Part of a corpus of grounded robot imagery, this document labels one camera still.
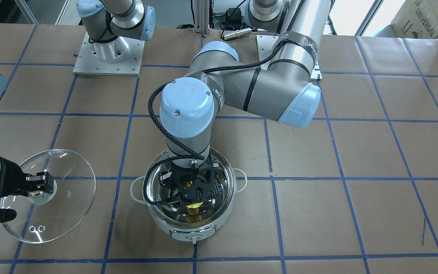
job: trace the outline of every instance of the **blue tape line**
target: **blue tape line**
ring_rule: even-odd
[[[75,64],[46,64],[46,63],[21,63],[20,66],[50,66],[50,67],[73,67]]]
[[[70,98],[71,98],[72,93],[73,93],[73,88],[75,87],[75,83],[77,82],[77,77],[78,77],[77,74],[73,77],[72,85],[70,87],[70,90],[68,91],[67,99],[65,101],[65,105],[64,105],[64,108],[62,110],[62,113],[60,114],[59,124],[57,125],[57,128],[55,130],[54,139],[52,140],[52,144],[50,145],[50,149],[54,149],[55,142],[57,142],[57,136],[59,135],[60,127],[62,126],[64,117],[65,117],[65,112],[67,111],[68,103],[70,102]]]
[[[104,251],[104,262],[102,264],[101,274],[105,274],[106,272],[106,264],[108,262],[108,256],[109,256],[109,249],[111,247],[111,238],[113,236],[113,228],[114,228],[114,219],[116,217],[116,209],[118,206],[118,197],[119,197],[119,190],[121,187],[121,177],[123,175],[123,168],[125,165],[125,159],[126,159],[126,150],[127,150],[127,144],[129,141],[129,133],[131,131],[132,121],[133,121],[133,112],[134,112],[134,106],[136,104],[136,97],[138,97],[138,86],[140,84],[140,78],[136,78],[136,85],[134,89],[133,94],[133,101],[131,104],[131,110],[129,111],[129,119],[128,119],[128,125],[126,128],[126,136],[125,136],[125,142],[123,145],[123,155],[121,156],[121,164],[119,167],[119,173],[118,173],[118,182],[116,184],[116,196],[114,197],[114,203],[113,203],[113,213],[111,214],[111,222],[109,222],[109,230],[108,230],[108,238],[106,240],[106,249]]]
[[[399,254],[371,254],[365,256],[368,259],[375,258],[423,258],[438,257],[438,253],[399,253]],[[299,260],[352,260],[363,259],[362,255],[320,255],[320,256],[286,256],[286,261]],[[167,263],[167,262],[232,262],[232,261],[279,261],[279,256],[268,257],[209,257],[209,258],[115,258],[108,259],[108,263]],[[104,259],[81,259],[81,260],[16,260],[17,264],[46,264],[46,263],[103,263]],[[10,264],[14,260],[0,260],[0,264]]]
[[[438,257],[438,253],[409,253],[409,254],[374,254],[374,255],[367,255],[368,259],[381,259],[381,258],[425,258],[425,257]]]
[[[192,264],[192,274],[197,274],[197,252],[198,252],[198,244],[194,244],[194,255],[193,255],[193,264]]]
[[[1,63],[0,62],[0,65],[9,65],[9,66],[16,66],[18,63]]]
[[[263,126],[265,128],[266,153],[268,155],[268,167],[270,169],[270,173],[272,173],[273,172],[273,165],[271,164],[270,138],[268,137],[268,125],[266,123],[265,118],[263,118]]]
[[[129,117],[129,114],[66,113],[65,116],[85,116],[85,117]]]
[[[304,261],[304,260],[352,260],[362,259],[362,255],[334,255],[334,256],[287,256],[287,261]]]
[[[61,116],[61,113],[42,113],[42,112],[0,112],[0,115],[17,115],[17,116]]]
[[[190,68],[190,66],[174,66],[174,65],[141,65],[143,67],[156,67],[156,68]]]
[[[273,192],[273,204],[275,205],[276,230],[278,232],[278,248],[280,249],[281,267],[282,267],[282,273],[287,274],[287,267],[285,265],[285,253],[283,251],[283,237],[281,234],[280,212],[278,210],[276,186],[275,186],[275,180],[273,179],[273,165],[271,163],[270,137],[268,136],[268,125],[266,123],[265,118],[263,118],[263,127],[265,130],[266,153],[268,155],[268,167],[270,169],[271,191]]]
[[[237,261],[279,261],[282,260],[278,256],[270,257],[211,257],[197,260],[198,262],[237,262]]]
[[[382,106],[382,108],[383,108],[383,111],[384,111],[384,114],[385,114],[385,116],[386,116],[386,119],[387,119],[387,120],[390,120],[390,118],[389,118],[389,116],[388,116],[388,112],[386,111],[386,108],[384,107],[384,104],[383,104],[383,100],[382,100],[382,98],[381,98],[381,95],[379,94],[378,87],[377,87],[377,85],[376,85],[376,83],[375,83],[375,81],[374,81],[373,76],[371,75],[370,67],[369,67],[368,64],[367,64],[367,61],[366,61],[365,55],[364,55],[363,50],[361,49],[361,46],[360,46],[360,44],[359,44],[358,37],[355,37],[355,41],[356,41],[356,45],[358,45],[358,49],[359,49],[359,52],[360,52],[360,54],[361,54],[361,58],[363,59],[363,62],[365,63],[366,69],[367,69],[368,73],[370,73],[370,78],[371,78],[372,84],[373,84],[374,89],[375,89],[375,91],[376,91],[376,94],[377,94],[377,96],[378,96],[379,102],[380,102],[380,104],[381,104],[381,106]],[[402,40],[402,41],[403,41],[405,47],[406,47],[407,50],[408,50],[408,47],[406,46],[405,41],[404,41],[404,40]],[[396,135],[395,129],[393,128],[393,124],[391,123],[391,121],[388,121],[388,124],[390,125],[391,132],[393,133],[393,137],[395,138],[395,142],[396,142],[396,144],[397,144],[397,146],[398,146],[398,150],[400,151],[400,155],[401,155],[401,158],[403,159],[403,163],[405,164],[405,168],[406,168],[406,170],[407,170],[407,173],[408,173],[408,175],[409,175],[410,178],[413,178],[412,173],[411,173],[411,171],[410,171],[410,167],[408,166],[408,162],[407,162],[407,160],[406,160],[406,158],[405,158],[405,154],[403,153],[403,150],[402,150],[402,147],[401,147],[400,142],[399,142],[399,140],[398,140],[398,137],[397,137],[397,135]],[[435,231],[433,230],[432,223],[431,223],[431,221],[430,221],[430,219],[429,219],[429,217],[428,217],[428,215],[427,215],[427,211],[425,210],[425,206],[424,206],[424,203],[422,202],[421,196],[420,196],[420,194],[419,194],[419,190],[417,189],[417,186],[416,186],[416,184],[415,184],[415,180],[414,180],[414,179],[411,179],[411,182],[412,182],[412,186],[413,186],[413,188],[415,189],[415,193],[416,193],[416,195],[417,195],[417,199],[419,200],[419,204],[420,204],[420,206],[421,206],[421,208],[422,208],[422,211],[424,212],[424,216],[425,216],[425,218],[427,219],[427,224],[428,224],[428,226],[429,226],[429,228],[430,228],[430,231],[431,231],[431,233],[432,233],[433,239],[434,239],[434,241],[435,241],[435,243],[436,243],[436,245],[437,245],[437,249],[438,249],[438,239],[437,239],[437,236],[436,236],[436,234],[435,234]]]
[[[322,90],[320,80],[317,80],[317,85]],[[363,263],[365,264],[366,273],[370,274],[370,267],[368,266],[367,258],[366,258],[365,245],[363,243],[363,238],[361,237],[361,232],[359,229],[358,220],[356,218],[356,213],[354,211],[354,206],[353,206],[352,200],[351,200],[351,194],[349,194],[348,184],[346,183],[346,178],[344,177],[344,172],[343,172],[342,164],[341,164],[341,158],[339,157],[339,151],[337,150],[337,145],[336,145],[336,141],[334,138],[334,132],[332,130],[332,125],[330,124],[329,113],[327,111],[327,106],[326,106],[325,100],[324,100],[324,94],[322,92],[320,95],[320,99],[322,100],[322,105],[324,107],[325,119],[327,120],[327,126],[329,128],[330,137],[332,138],[332,147],[334,148],[334,153],[336,155],[337,166],[339,167],[339,173],[341,174],[341,179],[342,179],[342,183],[344,186],[344,191],[346,192],[346,198],[348,200],[349,209],[351,210],[352,220],[354,222],[354,227],[356,229],[356,234],[358,236],[359,246],[361,249],[361,254],[363,256]]]
[[[205,35],[201,35],[200,36],[200,49],[202,49],[202,47],[203,47],[203,39],[205,38]]]
[[[437,102],[437,100],[435,99],[435,96],[433,95],[432,89],[429,87],[429,84],[428,84],[428,82],[427,82],[427,79],[425,79],[424,74],[422,73],[422,71],[421,71],[419,65],[417,64],[417,61],[415,61],[415,58],[413,57],[413,54],[412,54],[412,52],[410,51],[410,49],[408,48],[408,46],[407,46],[405,40],[402,40],[402,41],[403,41],[403,45],[405,45],[405,48],[406,48],[406,50],[408,51],[408,54],[409,54],[410,57],[412,58],[412,61],[413,61],[413,63],[415,64],[415,67],[416,67],[417,70],[419,71],[420,76],[421,76],[422,79],[424,80],[425,86],[427,87],[427,89],[428,89],[428,91],[429,91],[429,93],[430,93],[430,95],[431,95],[431,97],[432,97],[432,99],[433,99],[433,102],[435,103],[435,106],[436,106],[437,109],[438,109],[438,102]]]
[[[280,248],[281,267],[283,274],[287,274],[287,267],[285,265],[285,252],[283,251],[283,237],[281,234],[280,210],[278,210],[278,198],[276,196],[276,185],[274,179],[271,179],[271,189],[273,191],[273,203],[275,205],[276,230],[278,231],[278,245]]]

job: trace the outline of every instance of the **black cable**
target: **black cable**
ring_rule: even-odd
[[[239,5],[233,10],[233,13],[229,14],[229,17],[226,19],[226,22],[224,22],[224,28],[222,28],[221,32],[221,40],[224,40],[224,31],[227,28],[227,24],[229,23],[229,20],[231,19],[231,16],[236,12],[236,10],[240,7],[240,5],[243,5],[243,3],[246,2],[246,0],[242,0]]]
[[[302,5],[304,4],[304,2],[305,2],[305,0],[302,0],[299,3],[297,9],[295,10],[294,16],[292,17],[292,21],[290,22],[290,24],[287,27],[287,31],[290,31],[292,29],[292,26],[294,25],[294,21],[297,18],[297,15],[300,12],[300,9],[301,9]],[[207,73],[212,73],[212,72],[216,72],[216,71],[248,69],[248,68],[254,68],[257,66],[261,66],[262,64],[265,64],[266,62],[273,59],[273,57],[275,57],[275,55],[280,51],[281,47],[283,47],[283,45],[285,45],[286,43],[287,43],[287,41],[281,41],[280,43],[278,43],[278,45],[273,49],[273,52],[270,54],[270,56],[266,57],[266,59],[259,61],[257,63],[249,64],[249,65],[216,67],[216,68],[210,68],[210,69],[203,70],[202,72],[207,74]]]
[[[106,10],[106,22],[107,22],[107,21],[111,22],[112,19],[113,19],[113,17],[111,16],[111,13],[108,12],[108,10]],[[95,39],[95,40],[92,39],[92,38],[89,36],[88,42],[89,42],[90,44],[94,44],[94,43],[97,43],[97,42],[101,41],[101,39],[104,37],[104,35],[106,35],[106,33],[107,33],[108,31],[109,31],[109,33],[112,34],[112,32],[111,32],[111,28],[110,28],[110,24],[109,24],[109,23],[106,23],[106,29],[105,29],[104,32],[101,34],[101,36],[99,36],[99,38],[97,38],[97,39]]]
[[[190,0],[190,10],[192,11],[192,22],[195,25],[194,3],[192,0]]]
[[[192,24],[184,24],[184,25],[180,25],[177,26],[178,29],[189,29],[189,28],[194,28],[194,25]]]
[[[171,82],[168,82],[166,84],[163,84],[161,87],[157,88],[153,94],[150,96],[150,99],[148,100],[148,113],[150,114],[150,118],[151,120],[153,120],[153,123],[155,123],[156,127],[160,130],[160,132],[165,135],[165,137],[167,137],[167,139],[169,139],[170,141],[172,141],[174,144],[176,144],[177,146],[179,146],[181,149],[183,149],[184,151],[187,151],[188,153],[190,153],[189,158],[193,158],[193,159],[199,159],[199,160],[204,160],[205,157],[200,155],[199,153],[193,151],[191,148],[189,148],[188,146],[186,146],[184,143],[180,142],[179,140],[177,140],[172,134],[170,134],[170,132],[168,132],[163,125],[160,123],[160,121],[158,121],[158,118],[155,115],[155,112],[153,111],[153,101],[155,100],[155,98],[157,97],[157,95],[162,92],[163,88],[165,88],[166,85],[168,85]]]
[[[163,125],[160,123],[160,121],[158,121],[158,118],[155,115],[155,112],[153,111],[153,101],[155,100],[155,98],[157,97],[157,95],[162,92],[163,88],[165,88],[166,85],[168,85],[171,82],[168,82],[166,84],[163,84],[161,87],[157,88],[153,94],[151,94],[150,99],[148,100],[148,113],[150,114],[150,118],[151,120],[153,120],[153,123],[155,124],[155,126],[160,130],[160,132],[165,135],[165,137],[167,139],[169,139],[170,141],[172,141],[174,144],[176,144],[177,146],[179,146],[181,149],[187,151],[188,153],[190,153],[190,155],[180,155],[180,156],[175,156],[175,157],[171,157],[171,158],[167,158],[164,160],[159,161],[158,163],[154,164],[153,166],[150,167],[150,169],[148,169],[148,171],[146,172],[146,175],[144,177],[144,181],[143,181],[143,197],[146,200],[147,203],[149,203],[150,205],[164,205],[167,204],[165,201],[151,201],[148,197],[148,194],[146,193],[146,186],[148,185],[148,179],[151,175],[151,173],[160,165],[162,165],[163,163],[167,163],[170,161],[174,161],[174,160],[180,160],[180,159],[197,159],[197,160],[204,160],[205,157],[200,155],[199,153],[193,151],[191,148],[189,148],[188,146],[186,146],[185,144],[183,144],[182,142],[180,142],[179,140],[177,140],[172,134],[170,134],[170,132],[168,132]]]
[[[167,204],[167,202],[165,200],[156,201],[156,202],[150,200],[150,198],[148,197],[148,193],[146,191],[146,187],[148,186],[148,180],[150,178],[151,173],[153,173],[153,171],[155,171],[155,169],[158,168],[159,166],[161,166],[162,164],[170,162],[170,161],[174,161],[174,160],[181,160],[181,159],[190,159],[190,156],[186,155],[186,156],[175,156],[175,157],[167,158],[167,159],[164,159],[164,160],[157,162],[156,164],[151,166],[150,169],[148,169],[148,171],[146,172],[146,175],[144,176],[144,181],[143,181],[143,198],[145,199],[145,201],[147,203],[149,203],[150,205],[155,205],[155,206]]]
[[[337,32],[334,29],[334,23],[332,23],[332,19],[330,18],[330,15],[327,16],[327,25],[329,25],[330,33],[332,35],[337,35]]]

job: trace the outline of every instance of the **wire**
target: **wire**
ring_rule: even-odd
[[[304,4],[304,2],[305,2],[305,0],[301,0],[299,5],[297,6],[297,9],[295,10],[294,16],[292,17],[292,21],[290,22],[290,24],[287,27],[287,31],[290,31],[292,29],[292,27],[294,25],[294,21],[297,18],[297,15],[300,12],[300,9],[302,8],[302,5]],[[259,61],[257,63],[249,64],[249,65],[216,67],[216,68],[210,68],[210,69],[203,70],[202,72],[207,74],[207,73],[213,73],[213,72],[216,72],[216,71],[248,69],[248,68],[254,68],[254,67],[257,67],[257,66],[261,66],[262,64],[265,64],[266,62],[268,62],[271,59],[273,59],[273,57],[275,57],[275,55],[280,51],[280,49],[286,43],[287,43],[287,41],[285,41],[285,40],[283,40],[280,43],[278,43],[278,45],[276,45],[276,47],[273,49],[273,52],[270,54],[270,56],[266,57],[264,60]]]
[[[192,24],[183,24],[183,25],[177,26],[178,29],[189,29],[189,28],[193,28],[193,27],[194,27],[194,25],[192,25]]]
[[[243,5],[244,2],[246,2],[246,0],[242,0],[242,1],[240,2],[240,4],[237,5],[237,7],[233,10],[233,12],[232,12],[231,14],[229,14],[229,17],[226,19],[226,22],[224,23],[224,28],[221,28],[221,29],[222,29],[222,32],[221,32],[221,40],[224,40],[224,31],[225,31],[226,28],[227,28],[227,24],[229,23],[229,20],[231,19],[231,16],[233,16],[233,14],[236,12],[236,10],[240,7],[240,5]]]
[[[111,16],[111,13],[108,11],[108,10],[106,10],[106,22],[111,22],[111,20],[113,19],[113,16]],[[112,31],[111,31],[111,28],[110,28],[110,24],[109,23],[106,23],[106,29],[104,30],[104,32],[101,34],[101,36],[99,36],[99,38],[97,38],[97,39],[92,39],[90,36],[89,36],[89,39],[88,39],[88,42],[90,43],[90,44],[94,44],[94,43],[97,43],[97,42],[100,42],[101,41],[101,39],[104,37],[104,35],[106,35],[106,33],[109,31],[109,33],[111,33],[112,34]]]
[[[193,151],[191,148],[189,148],[188,146],[186,146],[185,144],[183,144],[182,142],[180,142],[179,140],[177,140],[172,134],[170,134],[170,132],[168,132],[163,125],[158,121],[158,118],[155,115],[155,112],[153,111],[153,101],[155,100],[155,98],[157,97],[157,95],[162,92],[163,88],[165,88],[166,85],[168,85],[171,82],[168,82],[166,84],[163,84],[161,87],[157,88],[153,94],[150,96],[150,99],[148,100],[148,113],[150,114],[150,118],[151,120],[153,120],[153,123],[155,123],[155,126],[158,128],[158,130],[160,130],[160,132],[165,135],[165,137],[167,139],[169,139],[170,141],[172,141],[174,144],[176,144],[177,146],[179,146],[181,149],[183,149],[184,151],[187,151],[188,153],[190,153],[191,156],[189,158],[192,159],[199,159],[199,160],[204,160],[205,157],[200,155],[199,153]]]
[[[195,14],[194,14],[194,3],[193,3],[193,0],[190,0],[190,10],[192,11],[192,22],[195,25]]]

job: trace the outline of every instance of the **metal cylinder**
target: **metal cylinder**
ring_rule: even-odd
[[[192,138],[177,138],[180,142],[188,146],[193,151],[201,154],[205,158],[209,155],[209,145],[211,142],[211,128],[212,128],[212,122],[209,124],[209,126],[201,132],[199,135],[194,136]],[[168,156],[174,157],[178,155],[189,155],[187,151],[177,146],[174,142],[167,139],[167,147],[168,147]],[[190,168],[190,160],[191,159],[181,159],[181,160],[175,160],[174,163],[180,167],[183,168]],[[204,160],[197,160],[197,164],[201,165],[204,163]]]
[[[134,0],[99,0],[113,14],[125,14],[134,5]]]
[[[290,4],[281,33],[287,31],[299,4],[300,0],[293,0],[292,4]],[[308,36],[318,47],[322,40],[322,33],[324,32],[330,6],[331,0],[305,0],[290,31]],[[317,61],[304,48],[293,43],[285,44],[280,52],[271,60],[271,64],[282,59],[294,60],[306,67],[310,73]]]
[[[108,31],[108,27],[106,25],[106,10],[102,9],[98,13],[89,16],[83,17],[82,22],[86,27],[86,31],[89,34],[89,37],[93,40],[102,40],[107,41],[111,40],[115,37],[115,35],[111,34]]]

